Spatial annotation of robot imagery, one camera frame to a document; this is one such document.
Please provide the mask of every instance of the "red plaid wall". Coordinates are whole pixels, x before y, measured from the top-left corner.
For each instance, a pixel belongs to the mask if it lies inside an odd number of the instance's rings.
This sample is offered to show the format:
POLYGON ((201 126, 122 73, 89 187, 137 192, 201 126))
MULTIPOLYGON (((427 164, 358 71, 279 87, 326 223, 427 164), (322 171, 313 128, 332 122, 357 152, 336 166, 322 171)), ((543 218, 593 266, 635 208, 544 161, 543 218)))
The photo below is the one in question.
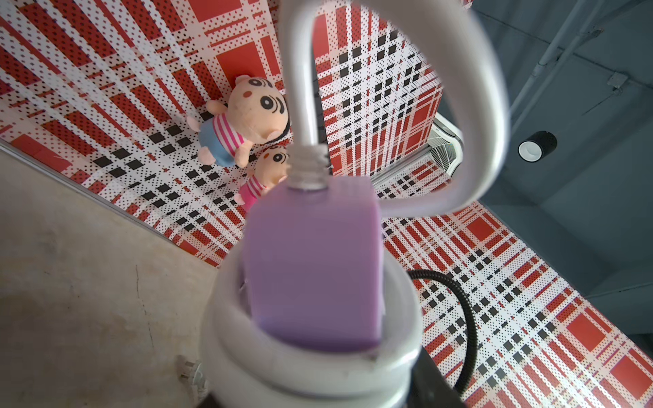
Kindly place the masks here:
POLYGON ((426 142, 442 87, 391 23, 346 1, 327 3, 313 51, 334 175, 374 174, 426 142))
POLYGON ((240 74, 283 89, 267 3, 5 1, 0 52, 0 138, 220 263, 244 171, 200 166, 184 117, 240 74))
MULTIPOLYGON (((424 161, 377 192, 423 194, 446 182, 424 161)), ((468 406, 653 407, 653 361, 482 205, 383 227, 404 268, 450 274, 470 296, 479 356, 468 406)), ((441 285, 416 286, 423 344, 453 385, 465 353, 462 311, 441 285)))

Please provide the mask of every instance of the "stuffed doll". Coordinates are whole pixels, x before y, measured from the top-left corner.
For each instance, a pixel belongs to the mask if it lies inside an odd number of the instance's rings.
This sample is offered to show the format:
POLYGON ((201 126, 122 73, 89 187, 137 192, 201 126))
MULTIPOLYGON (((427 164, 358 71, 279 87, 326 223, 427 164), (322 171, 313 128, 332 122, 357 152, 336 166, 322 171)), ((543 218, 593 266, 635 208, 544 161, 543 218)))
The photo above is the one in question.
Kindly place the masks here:
POLYGON ((283 96, 265 78, 237 77, 229 107, 209 101, 206 109, 214 115, 211 120, 200 124, 195 118, 186 118, 191 129, 199 132, 197 159, 203 165, 245 167, 254 144, 284 136, 290 125, 283 96))
POLYGON ((259 198, 282 182, 287 173, 288 153, 286 148, 277 145, 266 149, 256 160, 254 170, 248 170, 249 178, 240 187, 234 200, 248 212, 259 198))

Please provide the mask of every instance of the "ceiling pipe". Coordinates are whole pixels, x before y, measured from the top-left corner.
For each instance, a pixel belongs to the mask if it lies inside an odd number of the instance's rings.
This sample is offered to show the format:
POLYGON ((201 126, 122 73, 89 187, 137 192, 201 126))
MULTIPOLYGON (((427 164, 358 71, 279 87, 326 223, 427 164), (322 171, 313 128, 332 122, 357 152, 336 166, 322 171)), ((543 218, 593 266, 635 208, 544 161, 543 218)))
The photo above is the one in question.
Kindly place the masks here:
POLYGON ((544 91, 547 90, 548 86, 551 85, 551 82, 555 79, 555 77, 558 75, 562 67, 565 65, 569 57, 571 57, 578 48, 578 45, 581 43, 585 35, 587 34, 588 28, 590 27, 590 24, 594 21, 596 18, 596 14, 601 10, 601 7, 605 3, 605 0, 598 0, 596 2, 596 5, 594 5, 594 8, 592 9, 590 15, 585 19, 583 22, 581 29, 578 31, 578 34, 576 34, 576 37, 571 41, 569 46, 567 47, 566 50, 562 53, 560 58, 558 59, 558 62, 555 67, 551 70, 549 75, 544 79, 544 82, 537 88, 537 91, 535 94, 533 94, 533 97, 528 101, 528 104, 524 108, 524 110, 521 112, 517 120, 515 121, 515 124, 513 125, 513 134, 516 133, 517 129, 519 126, 524 122, 526 119, 526 116, 530 113, 531 110, 533 110, 533 107, 539 99, 542 97, 542 94, 544 94, 544 91))
POLYGON ((582 40, 581 44, 579 45, 579 47, 582 46, 583 44, 585 44, 586 42, 591 41, 591 40, 595 39, 596 37, 600 36, 603 33, 603 26, 604 25, 606 25, 609 22, 621 17, 622 15, 629 12, 633 8, 639 6, 640 4, 643 4, 643 3, 647 2, 647 1, 650 1, 650 0, 630 0, 625 5, 612 10, 609 13, 607 13, 606 15, 604 15, 603 17, 601 17, 596 23, 594 23, 594 28, 592 30, 590 30, 590 32, 585 36, 585 38, 583 38, 583 40, 582 40))
POLYGON ((571 24, 578 16, 585 2, 586 0, 576 1, 576 4, 567 15, 567 18, 565 19, 564 23, 562 23, 555 37, 553 37, 553 40, 547 47, 546 51, 544 51, 544 54, 542 54, 542 57, 539 59, 539 61, 533 68, 533 71, 531 72, 531 75, 528 77, 528 80, 526 81, 524 86, 522 86, 522 89, 519 91, 517 98, 515 98, 513 104, 510 106, 511 115, 517 111, 519 105, 522 103, 524 98, 526 98, 526 96, 528 95, 528 92, 535 85, 535 82, 539 78, 539 75, 544 71, 544 68, 546 68, 547 64, 551 61, 553 56, 556 55, 556 53, 558 52, 558 47, 560 46, 560 42, 562 42, 562 39, 569 31, 571 24))

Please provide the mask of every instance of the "cartoon doll face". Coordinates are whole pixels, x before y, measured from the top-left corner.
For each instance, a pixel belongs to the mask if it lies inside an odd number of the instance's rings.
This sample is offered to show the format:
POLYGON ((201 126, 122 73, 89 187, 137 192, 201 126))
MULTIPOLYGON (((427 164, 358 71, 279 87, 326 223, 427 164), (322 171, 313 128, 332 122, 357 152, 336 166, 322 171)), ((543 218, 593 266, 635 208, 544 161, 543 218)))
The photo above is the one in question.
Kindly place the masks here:
POLYGON ((229 97, 227 120, 250 142, 265 144, 285 130, 288 107, 272 82, 243 75, 229 97))
POLYGON ((254 175, 265 187, 274 187, 288 174, 288 152, 281 145, 266 149, 256 162, 254 175))

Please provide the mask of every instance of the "purple block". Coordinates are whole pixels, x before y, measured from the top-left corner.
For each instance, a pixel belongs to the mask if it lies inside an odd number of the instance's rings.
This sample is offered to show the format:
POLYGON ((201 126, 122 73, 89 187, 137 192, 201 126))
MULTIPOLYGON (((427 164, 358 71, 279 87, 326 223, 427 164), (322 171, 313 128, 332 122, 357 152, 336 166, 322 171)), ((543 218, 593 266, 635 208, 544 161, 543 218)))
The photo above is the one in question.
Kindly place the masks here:
POLYGON ((369 177, 322 191, 282 183, 252 207, 243 266, 256 324, 281 341, 339 353, 381 341, 381 216, 369 177))

